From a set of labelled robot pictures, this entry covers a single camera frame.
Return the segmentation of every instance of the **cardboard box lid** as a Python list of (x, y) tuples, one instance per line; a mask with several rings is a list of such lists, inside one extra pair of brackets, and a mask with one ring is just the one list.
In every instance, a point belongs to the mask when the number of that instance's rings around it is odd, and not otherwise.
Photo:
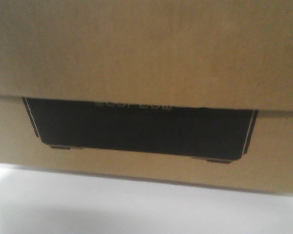
[(0, 94), (293, 110), (293, 0), (2, 0)]
[(0, 162), (242, 190), (293, 193), (293, 112), (259, 111), (249, 151), (231, 164), (188, 156), (56, 150), (35, 136), (21, 98), (0, 97)]

